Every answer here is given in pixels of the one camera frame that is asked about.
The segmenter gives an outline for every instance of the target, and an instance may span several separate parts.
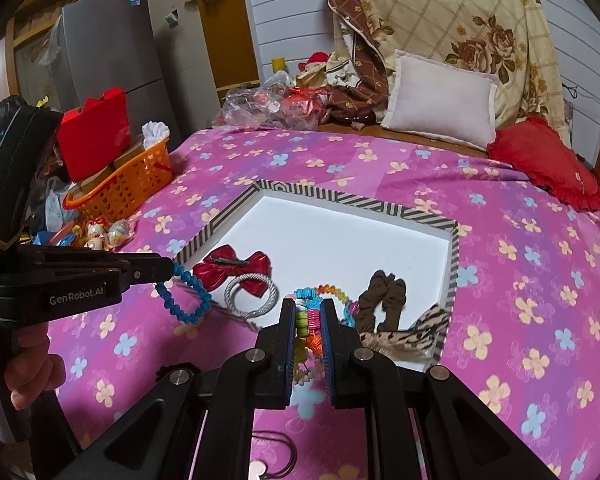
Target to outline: white pillow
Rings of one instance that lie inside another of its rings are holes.
[[[495,140],[498,77],[395,51],[395,85],[381,126],[485,151]]]

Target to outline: plastic bag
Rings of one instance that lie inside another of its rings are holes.
[[[46,183],[45,199],[45,223],[46,230],[57,233],[62,226],[78,216],[75,209],[67,211],[62,208],[62,200],[69,191],[70,186],[66,186],[58,177],[51,177]]]
[[[142,135],[144,136],[144,148],[148,150],[155,146],[158,142],[169,137],[169,127],[164,123],[154,123],[149,121],[142,127]]]
[[[214,126],[265,126],[315,130],[326,114],[325,89],[292,88],[286,72],[276,72],[258,88],[229,90]]]
[[[51,30],[46,35],[45,40],[42,42],[42,49],[40,50],[36,59],[40,66],[51,65],[56,60],[56,57],[58,57],[58,54],[60,54],[60,52],[62,51],[58,41],[59,22],[60,16],[58,16],[56,22],[54,23],[54,26],[51,27]]]

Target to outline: finger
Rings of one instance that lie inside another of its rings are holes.
[[[32,381],[46,361],[48,351],[49,338],[45,337],[41,344],[24,349],[9,361],[4,371],[4,382],[7,388],[11,391],[17,390],[23,384]]]
[[[36,400],[49,380],[52,369],[53,363],[51,362],[51,359],[45,359],[42,367],[30,383],[24,384],[17,390],[11,392],[11,402],[16,410],[24,410]]]
[[[45,385],[46,391],[55,390],[64,384],[66,380],[66,370],[64,368],[64,361],[59,355],[49,354],[51,360],[52,370],[51,375]]]
[[[38,346],[44,342],[48,330],[49,323],[41,323],[39,325],[22,328],[18,330],[18,344],[22,348]]]

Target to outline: quilt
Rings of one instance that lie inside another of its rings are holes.
[[[134,217],[127,251],[175,256],[256,179],[344,190],[459,223],[458,290],[441,363],[562,480],[600,472],[600,211],[577,213],[508,165],[418,144],[287,130],[216,128],[173,154],[184,172]],[[168,283],[176,301],[192,296]],[[163,365],[207,370],[255,334],[216,312],[182,325],[149,285],[122,303],[57,320],[66,362],[59,399],[86,447],[154,384]],[[290,479],[367,478],[362,410],[336,412],[324,383],[293,388],[282,412],[258,411],[299,457]],[[334,438],[333,435],[346,435]],[[254,440],[253,459],[286,465],[282,444]]]

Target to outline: red box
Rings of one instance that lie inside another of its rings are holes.
[[[102,99],[87,99],[82,110],[69,110],[58,130],[60,152],[74,182],[116,160],[129,140],[126,97],[120,88],[107,90]]]

